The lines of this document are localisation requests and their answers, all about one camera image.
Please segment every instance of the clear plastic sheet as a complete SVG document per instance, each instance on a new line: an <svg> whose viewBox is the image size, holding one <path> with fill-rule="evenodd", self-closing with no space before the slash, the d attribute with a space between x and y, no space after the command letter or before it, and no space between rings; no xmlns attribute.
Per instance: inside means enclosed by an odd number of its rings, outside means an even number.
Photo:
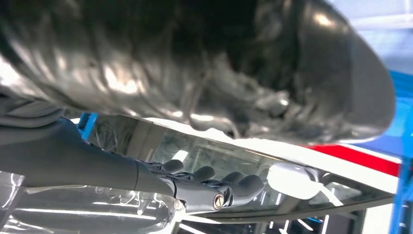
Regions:
<svg viewBox="0 0 413 234"><path fill-rule="evenodd" d="M0 63L25 98L233 138L364 140L394 112L384 66L322 0L3 0Z"/></svg>
<svg viewBox="0 0 413 234"><path fill-rule="evenodd" d="M22 175L0 171L0 227L16 205L15 198L23 180Z"/></svg>
<svg viewBox="0 0 413 234"><path fill-rule="evenodd" d="M148 234L180 221L170 196L86 185L26 188L2 234Z"/></svg>

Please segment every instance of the robotic hand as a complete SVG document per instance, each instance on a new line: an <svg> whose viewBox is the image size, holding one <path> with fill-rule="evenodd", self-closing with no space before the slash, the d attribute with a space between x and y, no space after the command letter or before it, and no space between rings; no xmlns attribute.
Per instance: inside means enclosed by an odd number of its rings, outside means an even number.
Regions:
<svg viewBox="0 0 413 234"><path fill-rule="evenodd" d="M208 166L194 173L175 173L183 168L181 161L142 163L170 186L174 197L184 203L187 214L245 205L264 188L264 183L256 175L244 177L240 172L232 172L222 180L216 180L212 179L215 176L214 169Z"/></svg>

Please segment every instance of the transparent acrylic panel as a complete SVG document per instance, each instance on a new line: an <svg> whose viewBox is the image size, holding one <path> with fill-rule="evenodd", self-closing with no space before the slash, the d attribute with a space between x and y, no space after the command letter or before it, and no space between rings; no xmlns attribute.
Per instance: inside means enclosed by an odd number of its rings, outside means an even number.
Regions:
<svg viewBox="0 0 413 234"><path fill-rule="evenodd" d="M0 171L0 228L12 212L24 176Z"/></svg>
<svg viewBox="0 0 413 234"><path fill-rule="evenodd" d="M180 201L86 185L27 188L2 234L148 234L175 223Z"/></svg>
<svg viewBox="0 0 413 234"><path fill-rule="evenodd" d="M227 174L238 171L243 175L258 175L264 181L264 190L248 204L224 209L219 213L203 214L202 217L226 217L227 214L231 215L230 213L245 217L261 214L297 214L381 199L390 200L392 197L392 194L318 168L239 146L167 130L152 160L166 162L172 158L182 160L183 171L186 172L193 173L204 166L210 166L216 172L216 179L222 179ZM311 181L300 180L299 177L293 179L295 173L288 174L289 176L273 175L270 170L277 165L284 165L296 172L301 170L305 172L303 178L311 177ZM286 189L306 197L291 196L291 193L284 192Z"/></svg>

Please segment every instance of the blue beam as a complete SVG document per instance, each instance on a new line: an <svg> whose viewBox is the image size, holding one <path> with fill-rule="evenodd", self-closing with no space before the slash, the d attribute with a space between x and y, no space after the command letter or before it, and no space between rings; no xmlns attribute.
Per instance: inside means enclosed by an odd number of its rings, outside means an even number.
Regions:
<svg viewBox="0 0 413 234"><path fill-rule="evenodd" d="M80 116L79 124L77 125L77 129L79 130L82 138L87 140L92 132L94 123L96 122L98 114L96 113L86 113L83 112Z"/></svg>

